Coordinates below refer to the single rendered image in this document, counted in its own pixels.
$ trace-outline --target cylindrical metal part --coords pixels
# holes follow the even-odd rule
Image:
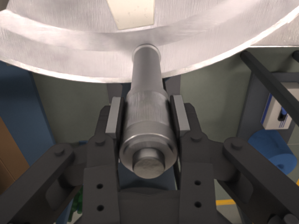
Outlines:
[[[160,58],[152,45],[139,46],[133,53],[132,88],[126,98],[120,148],[124,166],[146,179],[160,176],[178,156]]]

